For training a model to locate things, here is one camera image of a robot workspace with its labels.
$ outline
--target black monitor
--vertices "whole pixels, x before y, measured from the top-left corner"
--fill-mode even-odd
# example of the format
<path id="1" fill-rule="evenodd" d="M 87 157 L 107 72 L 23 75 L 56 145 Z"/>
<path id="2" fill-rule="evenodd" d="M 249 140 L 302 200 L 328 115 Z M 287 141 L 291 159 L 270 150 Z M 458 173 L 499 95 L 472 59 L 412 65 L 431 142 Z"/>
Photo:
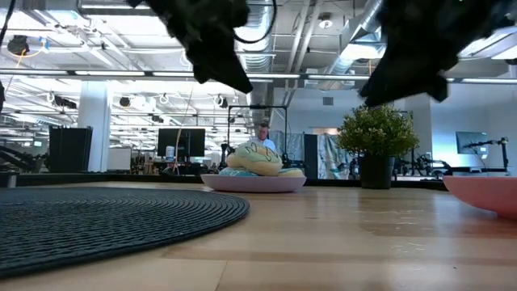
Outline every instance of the black monitor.
<path id="1" fill-rule="evenodd" d="M 486 133 L 456 132 L 458 154 L 488 154 L 488 145 L 470 146 L 487 141 Z"/>
<path id="2" fill-rule="evenodd" d="M 166 156 L 166 147 L 176 147 L 179 129 L 158 130 L 158 156 Z M 204 129 L 182 129 L 178 143 L 179 157 L 204 157 Z"/>

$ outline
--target ductwork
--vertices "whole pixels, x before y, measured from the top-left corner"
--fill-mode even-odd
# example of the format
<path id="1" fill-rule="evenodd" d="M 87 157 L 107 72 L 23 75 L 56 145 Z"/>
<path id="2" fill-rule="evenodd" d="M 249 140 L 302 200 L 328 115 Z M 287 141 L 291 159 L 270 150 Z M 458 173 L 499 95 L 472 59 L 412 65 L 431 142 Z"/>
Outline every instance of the ductwork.
<path id="1" fill-rule="evenodd" d="M 383 0 L 368 0 L 366 2 L 364 12 L 357 17 L 346 22 L 341 33 L 340 44 L 342 52 L 329 67 L 325 68 L 325 74 L 345 74 L 355 60 L 358 59 L 350 43 L 353 41 L 364 39 L 367 42 L 375 42 L 380 40 L 378 32 L 379 23 L 376 21 L 377 13 L 382 7 Z M 372 49 L 379 52 L 383 49 L 383 44 L 362 44 L 364 48 Z M 343 89 L 345 84 L 336 81 L 321 81 L 318 83 L 319 90 L 328 91 L 333 89 Z"/>
<path id="2" fill-rule="evenodd" d="M 236 29 L 236 33 L 248 40 L 257 40 L 261 38 L 271 25 L 273 17 L 273 7 L 267 5 L 250 6 L 250 15 L 248 24 L 245 27 Z M 242 59 L 246 71 L 250 73 L 267 73 L 271 72 L 272 57 L 271 55 L 259 55 L 253 53 L 270 53 L 272 51 L 271 36 L 259 41 L 257 44 L 240 44 L 241 49 L 245 52 Z M 274 86 L 269 82 L 254 82 L 253 91 L 250 93 L 250 104 L 273 105 Z M 269 119 L 271 111 L 253 110 L 251 112 L 251 120 L 253 124 L 260 124 L 264 119 Z"/>

